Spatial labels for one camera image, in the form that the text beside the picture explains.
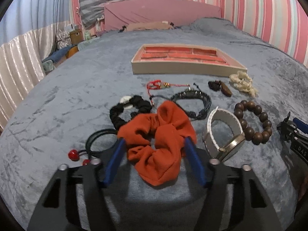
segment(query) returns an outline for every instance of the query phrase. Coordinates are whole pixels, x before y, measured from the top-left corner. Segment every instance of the cream lace hair tie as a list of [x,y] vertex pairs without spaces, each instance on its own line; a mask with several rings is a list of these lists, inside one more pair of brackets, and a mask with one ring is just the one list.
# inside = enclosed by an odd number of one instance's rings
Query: cream lace hair tie
[[229,79],[239,91],[249,93],[252,97],[256,97],[258,90],[252,87],[252,79],[247,73],[238,71],[237,74],[230,75]]

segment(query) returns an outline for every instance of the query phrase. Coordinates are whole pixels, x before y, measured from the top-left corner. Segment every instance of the watch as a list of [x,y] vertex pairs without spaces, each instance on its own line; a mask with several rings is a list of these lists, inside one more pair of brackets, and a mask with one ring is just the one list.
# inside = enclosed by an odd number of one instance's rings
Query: watch
[[[212,123],[215,120],[226,123],[233,133],[233,138],[223,147],[218,146],[212,133]],[[238,118],[228,110],[217,107],[208,116],[206,129],[203,132],[203,142],[211,157],[226,161],[244,144],[245,135]]]

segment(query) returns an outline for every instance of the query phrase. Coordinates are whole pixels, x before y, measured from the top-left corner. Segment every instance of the red cherry bead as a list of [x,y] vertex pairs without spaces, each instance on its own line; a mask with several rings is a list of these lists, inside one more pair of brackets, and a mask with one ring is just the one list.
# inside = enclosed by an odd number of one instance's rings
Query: red cherry bead
[[83,166],[86,166],[90,163],[90,160],[89,159],[84,159],[84,161],[82,162],[82,165]]
[[70,158],[72,161],[79,161],[79,154],[78,151],[76,149],[72,149],[69,153],[68,153],[68,158]]

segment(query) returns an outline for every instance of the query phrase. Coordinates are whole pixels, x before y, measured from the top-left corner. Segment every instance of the red string bracelet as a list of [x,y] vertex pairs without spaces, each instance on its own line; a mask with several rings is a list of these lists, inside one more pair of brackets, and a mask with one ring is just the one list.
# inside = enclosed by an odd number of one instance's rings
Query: red string bracelet
[[189,87],[189,84],[170,84],[168,82],[161,82],[161,80],[154,80],[147,83],[147,94],[149,95],[150,101],[152,106],[154,106],[154,103],[152,101],[152,95],[150,93],[150,90],[159,90],[159,89],[166,89],[170,87]]

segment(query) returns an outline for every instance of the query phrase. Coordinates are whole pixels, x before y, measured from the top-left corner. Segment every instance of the gray bedspread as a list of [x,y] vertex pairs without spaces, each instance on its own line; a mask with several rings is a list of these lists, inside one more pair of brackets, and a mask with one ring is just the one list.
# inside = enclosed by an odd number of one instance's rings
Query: gray bedspread
[[[76,53],[44,78],[18,107],[0,139],[0,194],[18,222],[26,228],[33,209],[57,167],[72,162],[67,153],[84,148],[87,137],[102,128],[110,128],[109,109],[124,95],[142,95],[145,84],[153,79],[170,83],[193,84],[212,98],[216,106],[233,111],[234,105],[250,97],[231,88],[233,96],[208,88],[217,77],[204,75],[133,75],[131,59],[144,43],[187,43],[217,47],[248,68],[254,86],[260,91],[255,99],[269,114],[273,135],[267,144],[246,142],[226,162],[240,167],[250,164],[277,211],[284,228],[292,221],[297,202],[296,157],[280,140],[277,124],[291,111],[292,117],[308,121],[307,69],[258,38],[243,33],[226,20],[204,18],[188,27],[169,31],[109,32],[99,41]],[[228,84],[227,78],[221,78]],[[181,88],[156,91],[171,96]],[[159,105],[162,101],[155,99]],[[201,102],[183,101],[189,110],[199,111]],[[122,117],[128,120],[131,110]],[[256,131],[262,126],[257,117],[245,112]],[[193,121],[199,148],[204,148],[201,133],[206,121]],[[231,137],[224,124],[214,126],[219,144]],[[94,149],[108,148],[115,137],[100,138]],[[194,179],[186,161],[182,161],[178,179],[159,188],[151,187],[123,159],[112,186],[105,190],[108,207],[118,230],[193,230],[206,190]],[[87,224],[82,191],[79,190],[80,216]],[[225,208],[223,225],[229,217],[230,201]]]

